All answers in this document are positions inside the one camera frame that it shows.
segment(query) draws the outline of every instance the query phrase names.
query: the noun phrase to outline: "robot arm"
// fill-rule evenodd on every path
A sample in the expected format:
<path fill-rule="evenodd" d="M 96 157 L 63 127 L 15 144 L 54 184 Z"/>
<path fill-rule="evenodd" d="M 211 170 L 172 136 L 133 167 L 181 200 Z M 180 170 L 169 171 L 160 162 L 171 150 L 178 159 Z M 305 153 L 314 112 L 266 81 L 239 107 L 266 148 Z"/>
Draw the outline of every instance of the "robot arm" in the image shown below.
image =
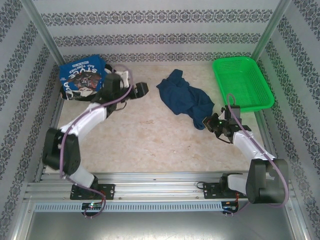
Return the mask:
<path fill-rule="evenodd" d="M 128 91 L 129 87 L 128 71 L 117 71 L 116 73 L 108 74 L 102 88 L 83 113 L 120 98 Z M 141 98 L 146 95 L 148 91 L 147 84 L 139 82 L 132 87 L 130 93 L 122 102 L 129 99 Z M 82 141 L 96 125 L 108 118 L 116 108 L 116 103 L 106 107 L 99 107 L 84 115 L 76 124 L 74 124 L 74 122 L 78 117 L 60 129 L 50 128 L 45 136 L 42 162 L 55 170 L 60 169 L 62 138 L 69 127 L 72 126 L 71 131 L 69 131 L 66 136 L 64 144 L 63 172 L 78 185 L 95 189 L 95 186 L 98 185 L 98 179 L 81 165 L 79 142 Z"/>
<path fill-rule="evenodd" d="M 233 113 L 241 123 L 240 107 L 238 105 L 231 106 Z M 223 174 L 220 182 L 223 183 L 220 187 L 222 191 L 237 191 L 247 196 L 249 202 L 256 203 L 282 203 L 285 199 L 285 188 L 280 180 L 279 175 L 273 169 L 272 165 L 265 157 L 267 155 L 279 168 L 284 176 L 288 186 L 288 165 L 284 159 L 277 159 L 272 154 L 268 153 L 265 148 L 259 144 L 251 129 L 243 125 L 249 137 L 241 130 L 235 119 L 226 105 L 221 109 L 222 114 L 217 113 L 206 117 L 203 124 L 206 128 L 221 139 L 223 134 L 229 140 L 228 143 L 237 146 L 243 155 L 251 160 L 248 173 Z"/>

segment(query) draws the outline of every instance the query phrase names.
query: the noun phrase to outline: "blue snack bag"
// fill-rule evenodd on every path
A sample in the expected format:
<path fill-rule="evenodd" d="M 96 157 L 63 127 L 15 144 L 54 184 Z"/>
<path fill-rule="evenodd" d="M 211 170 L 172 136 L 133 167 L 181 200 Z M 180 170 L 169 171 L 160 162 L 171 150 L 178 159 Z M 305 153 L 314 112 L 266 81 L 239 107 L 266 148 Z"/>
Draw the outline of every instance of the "blue snack bag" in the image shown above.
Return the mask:
<path fill-rule="evenodd" d="M 60 81 L 68 100 L 96 94 L 107 75 L 106 62 L 99 55 L 60 66 Z"/>

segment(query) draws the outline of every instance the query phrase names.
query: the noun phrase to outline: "green basket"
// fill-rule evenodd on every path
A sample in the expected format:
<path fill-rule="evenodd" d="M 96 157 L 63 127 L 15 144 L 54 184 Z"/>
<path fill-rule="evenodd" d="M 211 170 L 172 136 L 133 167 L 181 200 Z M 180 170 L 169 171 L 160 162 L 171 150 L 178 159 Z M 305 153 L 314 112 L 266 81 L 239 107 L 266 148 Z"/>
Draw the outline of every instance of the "green basket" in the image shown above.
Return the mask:
<path fill-rule="evenodd" d="M 275 98 L 252 58 L 219 58 L 213 62 L 212 68 L 225 104 L 229 93 L 234 95 L 242 112 L 255 112 L 274 104 Z"/>

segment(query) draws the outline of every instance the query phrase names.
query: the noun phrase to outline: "gray cable channel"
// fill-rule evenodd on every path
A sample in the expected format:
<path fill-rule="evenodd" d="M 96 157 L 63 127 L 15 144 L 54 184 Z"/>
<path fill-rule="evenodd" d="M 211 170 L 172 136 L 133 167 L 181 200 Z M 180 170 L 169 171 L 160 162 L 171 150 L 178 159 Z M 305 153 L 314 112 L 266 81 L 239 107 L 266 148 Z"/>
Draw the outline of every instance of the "gray cable channel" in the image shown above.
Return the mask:
<path fill-rule="evenodd" d="M 37 203 L 36 213 L 78 213 L 81 212 L 81 202 L 45 202 Z M 135 213 L 135 212 L 208 212 L 222 211 L 221 201 L 189 201 L 189 202 L 107 202 L 103 212 Z"/>

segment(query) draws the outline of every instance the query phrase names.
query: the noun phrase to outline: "beige surface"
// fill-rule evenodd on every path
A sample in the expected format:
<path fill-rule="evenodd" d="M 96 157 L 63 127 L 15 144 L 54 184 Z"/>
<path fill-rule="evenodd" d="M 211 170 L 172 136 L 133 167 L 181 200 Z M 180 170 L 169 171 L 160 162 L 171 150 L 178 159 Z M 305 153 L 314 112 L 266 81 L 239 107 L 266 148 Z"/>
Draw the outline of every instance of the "beige surface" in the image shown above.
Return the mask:
<path fill-rule="evenodd" d="M 202 172 L 248 170 L 250 160 L 237 147 L 216 139 L 208 130 L 197 130 L 186 114 L 174 115 L 162 102 L 156 85 L 174 69 L 183 70 L 191 86 L 204 90 L 224 105 L 210 65 L 130 66 L 134 81 L 146 82 L 149 93 L 129 100 L 124 110 L 113 112 L 80 143 L 81 162 L 89 172 Z M 87 102 L 64 101 L 59 126 L 77 117 Z M 262 143 L 253 112 L 242 113 Z"/>

